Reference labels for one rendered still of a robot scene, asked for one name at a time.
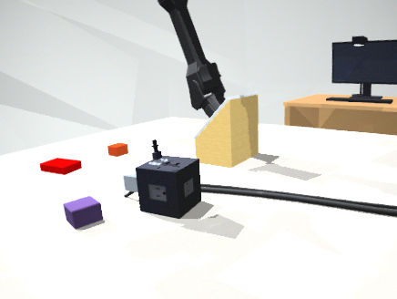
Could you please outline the red flat block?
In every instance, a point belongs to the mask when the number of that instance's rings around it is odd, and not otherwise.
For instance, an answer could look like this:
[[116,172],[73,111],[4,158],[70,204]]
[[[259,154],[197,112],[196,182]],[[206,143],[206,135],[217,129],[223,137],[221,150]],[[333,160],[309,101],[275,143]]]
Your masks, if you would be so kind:
[[80,160],[51,159],[40,163],[41,171],[62,175],[66,175],[80,168],[82,168]]

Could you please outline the purple block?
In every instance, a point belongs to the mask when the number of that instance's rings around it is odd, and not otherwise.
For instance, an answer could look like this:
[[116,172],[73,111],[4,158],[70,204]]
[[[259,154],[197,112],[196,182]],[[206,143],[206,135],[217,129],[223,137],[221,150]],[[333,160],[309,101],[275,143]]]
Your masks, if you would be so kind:
[[63,204],[66,221],[75,229],[103,220],[101,202],[92,196]]

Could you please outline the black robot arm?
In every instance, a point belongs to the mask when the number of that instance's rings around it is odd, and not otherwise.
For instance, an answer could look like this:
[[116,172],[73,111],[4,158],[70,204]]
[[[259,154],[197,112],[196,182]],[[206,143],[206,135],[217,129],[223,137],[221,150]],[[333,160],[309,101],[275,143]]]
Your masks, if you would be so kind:
[[210,63],[205,57],[188,12],[188,0],[157,1],[168,11],[188,64],[186,80],[191,106],[196,110],[203,108],[210,118],[226,100],[226,89],[221,82],[218,65]]

